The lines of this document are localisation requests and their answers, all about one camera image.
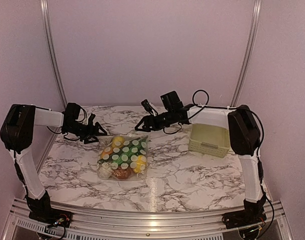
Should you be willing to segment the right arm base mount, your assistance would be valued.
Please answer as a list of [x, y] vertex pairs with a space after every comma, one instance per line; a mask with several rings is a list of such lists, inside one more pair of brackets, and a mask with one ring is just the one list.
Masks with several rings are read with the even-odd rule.
[[252, 213], [247, 215], [245, 210], [224, 213], [221, 219], [226, 229], [245, 227], [265, 222], [266, 220], [267, 216], [264, 211], [260, 212], [258, 215], [253, 215]]

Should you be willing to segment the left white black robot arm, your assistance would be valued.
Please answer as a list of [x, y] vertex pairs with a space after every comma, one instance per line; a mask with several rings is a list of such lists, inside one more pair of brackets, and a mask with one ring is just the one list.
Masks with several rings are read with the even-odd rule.
[[94, 122], [95, 114], [79, 119], [81, 109], [73, 102], [69, 102], [63, 112], [35, 105], [13, 104], [0, 129], [0, 139], [9, 151], [17, 176], [25, 188], [30, 212], [46, 223], [56, 218], [58, 210], [52, 208], [49, 194], [38, 177], [32, 154], [34, 128], [59, 128], [61, 134], [73, 134], [84, 144], [96, 143], [99, 136], [107, 136], [100, 123]]

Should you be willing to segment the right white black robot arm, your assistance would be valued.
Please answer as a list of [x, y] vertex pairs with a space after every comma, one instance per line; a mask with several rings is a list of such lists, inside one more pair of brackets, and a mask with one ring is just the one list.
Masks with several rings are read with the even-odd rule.
[[198, 105], [192, 102], [183, 105], [176, 91], [161, 97], [165, 112], [158, 113], [148, 100], [141, 105], [149, 114], [134, 127], [136, 131], [164, 130], [172, 124], [206, 124], [222, 127], [229, 132], [230, 146], [238, 156], [245, 184], [243, 210], [223, 214], [226, 228], [241, 227], [266, 220], [264, 204], [267, 194], [262, 186], [264, 172], [260, 161], [260, 147], [264, 140], [264, 128], [258, 115], [247, 105], [238, 107]]

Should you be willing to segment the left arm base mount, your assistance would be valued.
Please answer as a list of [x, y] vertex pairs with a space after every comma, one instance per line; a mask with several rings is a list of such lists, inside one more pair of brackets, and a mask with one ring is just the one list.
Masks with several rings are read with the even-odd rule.
[[68, 228], [72, 220], [73, 213], [66, 210], [53, 208], [50, 213], [35, 213], [30, 212], [29, 218], [48, 224], [51, 227], [60, 226]]

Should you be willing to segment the polka dot zip top bag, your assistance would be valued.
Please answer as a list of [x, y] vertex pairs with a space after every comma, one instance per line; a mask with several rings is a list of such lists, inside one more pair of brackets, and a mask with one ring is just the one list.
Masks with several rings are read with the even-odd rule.
[[100, 148], [96, 171], [99, 179], [138, 181], [147, 176], [147, 135], [117, 135]]

